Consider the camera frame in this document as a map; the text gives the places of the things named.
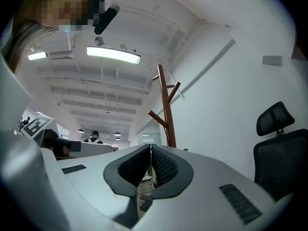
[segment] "window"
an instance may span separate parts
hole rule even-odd
[[[57,124],[57,128],[58,128],[60,138],[67,139],[68,136],[69,136],[69,131],[67,129],[64,129],[63,127],[61,127],[58,124]]]
[[[112,144],[111,146],[115,151],[119,150],[119,144]]]

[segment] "wooden coat rack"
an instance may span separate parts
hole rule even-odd
[[[160,80],[160,88],[162,91],[162,100],[163,100],[163,109],[164,109],[164,116],[165,120],[161,119],[157,114],[155,114],[152,110],[149,111],[149,115],[156,120],[160,125],[162,125],[166,131],[166,137],[167,137],[167,144],[171,147],[177,147],[176,141],[175,141],[175,133],[174,133],[174,126],[173,126],[173,119],[172,119],[172,112],[170,107],[170,102],[174,95],[176,94],[177,90],[180,87],[179,82],[177,82],[175,85],[166,85],[164,70],[162,65],[158,65],[158,75],[153,78],[153,80],[156,80],[159,78]],[[168,94],[168,88],[173,88],[170,95]]]

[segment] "ceiling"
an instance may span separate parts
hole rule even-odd
[[[30,48],[48,55],[71,50],[73,59],[32,61],[35,77],[81,128],[101,135],[120,132],[125,141],[143,98],[151,91],[157,65],[166,66],[202,20],[175,0],[106,0],[106,8],[113,4],[121,10],[102,34],[102,47],[138,54],[139,64],[87,56],[86,47],[95,46],[97,37],[92,26],[42,35],[27,54]]]
[[[198,17],[230,27],[232,38],[251,56],[291,57],[295,22],[279,0],[177,0]]]

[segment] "black office chair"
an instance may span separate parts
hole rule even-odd
[[[277,132],[275,138],[254,147],[255,182],[276,201],[295,191],[308,165],[308,131],[283,131],[294,122],[283,102],[274,104],[257,120],[259,136]]]

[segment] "hair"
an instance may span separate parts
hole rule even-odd
[[[97,135],[97,136],[99,136],[99,133],[98,133],[98,131],[93,131],[93,132],[92,132],[92,135]]]
[[[58,27],[43,26],[38,22],[25,21],[18,28],[12,28],[12,36],[5,47],[4,59],[13,73],[16,72],[18,64],[29,43],[37,36],[47,32],[57,31]]]
[[[22,55],[35,37],[58,30],[57,27],[43,26],[37,22],[27,21],[16,32],[12,33],[5,60],[13,73],[16,72]]]

